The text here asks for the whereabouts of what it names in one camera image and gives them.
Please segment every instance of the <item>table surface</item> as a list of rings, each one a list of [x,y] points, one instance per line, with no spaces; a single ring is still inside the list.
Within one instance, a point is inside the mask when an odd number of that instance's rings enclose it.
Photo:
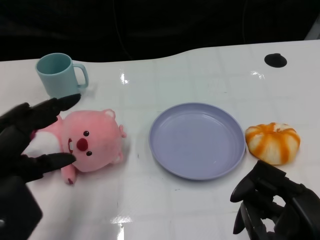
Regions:
[[[245,231],[232,234],[240,204],[229,201],[257,161],[248,151],[234,171],[204,182],[176,177],[153,159],[151,124],[180,103],[218,106],[244,130],[270,122],[292,125],[301,137],[300,150],[295,162],[280,169],[320,196],[319,51],[315,40],[201,48],[153,60],[83,62],[90,85],[71,111],[113,109],[128,134],[126,160],[81,174],[73,186],[63,182],[60,171],[28,183],[43,211],[30,239],[249,240]],[[273,53],[282,54],[287,66],[266,65],[265,56]],[[48,98],[36,62],[0,62],[1,114]],[[76,75],[84,80],[78,69]]]

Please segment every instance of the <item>orange and white pumpkin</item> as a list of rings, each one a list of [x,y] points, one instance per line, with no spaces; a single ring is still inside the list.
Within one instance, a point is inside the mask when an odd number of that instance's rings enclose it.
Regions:
[[[300,146],[300,137],[291,126],[275,122],[249,127],[245,141],[250,153],[272,165],[292,162]]]

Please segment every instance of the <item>cable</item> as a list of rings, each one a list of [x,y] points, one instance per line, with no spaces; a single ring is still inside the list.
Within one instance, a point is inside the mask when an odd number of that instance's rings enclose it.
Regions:
[[[119,32],[119,29],[118,29],[118,21],[117,21],[117,14],[116,14],[116,6],[115,6],[115,0],[112,0],[112,10],[113,10],[113,18],[114,18],[114,24],[115,24],[115,30],[116,30],[116,34],[118,36],[118,39],[119,39],[119,42],[120,42],[120,45],[121,45],[121,48],[122,50],[124,51],[124,53],[129,57],[129,59],[131,61],[134,60],[134,58],[128,53],[128,51],[126,50],[123,42],[122,42],[122,38],[121,38],[121,35],[120,35],[120,32]]]
[[[244,6],[243,6],[243,12],[242,12],[242,39],[243,39],[243,44],[246,44],[245,15],[246,15],[247,5],[248,5],[248,0],[245,0]]]

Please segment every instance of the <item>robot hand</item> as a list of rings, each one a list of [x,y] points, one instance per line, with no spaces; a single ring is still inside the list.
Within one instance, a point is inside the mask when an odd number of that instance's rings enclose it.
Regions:
[[[302,184],[290,181],[284,171],[263,161],[234,189],[230,201],[243,201],[233,233],[246,228],[251,240],[319,240],[320,199]],[[278,195],[285,206],[273,202]],[[261,219],[271,219],[274,232],[267,232]]]
[[[36,106],[23,103],[0,116],[0,239],[26,240],[42,218],[42,212],[25,183],[44,173],[72,164],[69,153],[36,158],[22,153],[34,131],[56,122],[60,111],[73,107],[80,94],[52,98]]]

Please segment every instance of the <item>light blue mug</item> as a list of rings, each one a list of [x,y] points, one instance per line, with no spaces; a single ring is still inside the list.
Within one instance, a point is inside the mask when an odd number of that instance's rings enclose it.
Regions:
[[[80,68],[84,74],[84,84],[78,84],[74,67]],[[64,53],[51,53],[43,56],[35,65],[35,69],[51,98],[79,94],[79,89],[88,87],[88,73],[82,64],[73,63],[71,57]]]

